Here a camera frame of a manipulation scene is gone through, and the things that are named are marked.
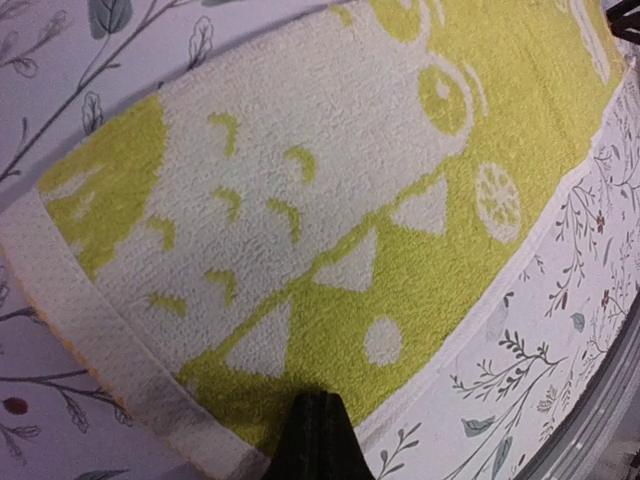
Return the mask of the cream green patterned towel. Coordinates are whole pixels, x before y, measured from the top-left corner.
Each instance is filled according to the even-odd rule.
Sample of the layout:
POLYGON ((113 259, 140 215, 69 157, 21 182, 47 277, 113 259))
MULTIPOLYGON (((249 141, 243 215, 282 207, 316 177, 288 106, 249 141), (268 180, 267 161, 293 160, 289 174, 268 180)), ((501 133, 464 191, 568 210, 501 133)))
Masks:
POLYGON ((511 479, 639 283, 630 70, 597 1, 351 1, 192 68, 1 216, 39 316, 216 479, 338 393, 381 479, 511 479))

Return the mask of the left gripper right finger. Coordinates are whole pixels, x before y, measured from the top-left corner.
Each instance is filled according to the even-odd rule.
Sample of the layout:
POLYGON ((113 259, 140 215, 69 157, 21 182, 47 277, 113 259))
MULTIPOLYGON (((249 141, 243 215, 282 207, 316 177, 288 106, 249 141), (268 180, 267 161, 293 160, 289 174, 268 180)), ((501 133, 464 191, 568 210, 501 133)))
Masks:
POLYGON ((318 434, 319 479, 372 479, 341 397, 320 394, 318 434))

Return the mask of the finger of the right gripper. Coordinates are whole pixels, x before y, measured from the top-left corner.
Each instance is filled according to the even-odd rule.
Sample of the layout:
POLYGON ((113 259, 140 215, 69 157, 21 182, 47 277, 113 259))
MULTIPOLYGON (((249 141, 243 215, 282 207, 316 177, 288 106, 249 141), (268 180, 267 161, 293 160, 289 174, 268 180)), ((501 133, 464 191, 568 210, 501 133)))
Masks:
POLYGON ((639 37, 639 0, 618 1, 605 9, 605 15, 614 37, 639 37))

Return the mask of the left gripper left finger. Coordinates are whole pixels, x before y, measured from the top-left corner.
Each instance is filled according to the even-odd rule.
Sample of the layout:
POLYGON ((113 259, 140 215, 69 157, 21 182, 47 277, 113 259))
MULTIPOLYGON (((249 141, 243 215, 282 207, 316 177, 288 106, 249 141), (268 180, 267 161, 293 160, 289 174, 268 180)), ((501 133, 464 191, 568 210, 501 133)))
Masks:
POLYGON ((295 397, 271 463, 268 479, 317 479, 320 394, 295 397))

